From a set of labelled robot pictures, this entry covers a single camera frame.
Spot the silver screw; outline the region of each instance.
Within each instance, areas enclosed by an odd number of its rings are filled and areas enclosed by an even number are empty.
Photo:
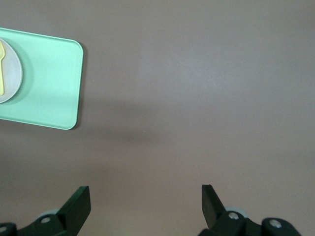
[[[278,220],[271,220],[269,221],[269,223],[277,229],[280,229],[282,227],[281,223]]]
[[[228,217],[230,217],[232,220],[238,220],[238,214],[236,214],[235,212],[231,212]]]
[[[6,226],[2,226],[2,227],[0,227],[0,233],[2,233],[2,232],[4,232],[4,231],[6,231]]]
[[[45,217],[45,218],[43,218],[40,222],[42,223],[42,224],[45,224],[45,223],[47,223],[47,222],[49,222],[50,221],[50,218],[49,217]]]

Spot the tray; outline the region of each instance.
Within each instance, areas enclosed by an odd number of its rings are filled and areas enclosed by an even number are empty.
[[[83,49],[70,39],[0,28],[18,55],[19,90],[0,103],[0,119],[71,129],[77,122]]]

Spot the yellow utensil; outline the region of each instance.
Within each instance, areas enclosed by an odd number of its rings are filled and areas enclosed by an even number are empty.
[[[2,59],[5,56],[5,51],[3,44],[0,40],[0,96],[4,95],[4,83],[3,83],[3,76],[2,76]]]

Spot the plate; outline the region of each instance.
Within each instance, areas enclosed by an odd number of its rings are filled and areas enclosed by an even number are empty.
[[[2,76],[4,84],[4,94],[0,96],[0,103],[2,103],[12,98],[19,90],[22,83],[23,73],[18,55],[7,42],[3,39],[0,40],[5,50],[5,56],[2,60]]]

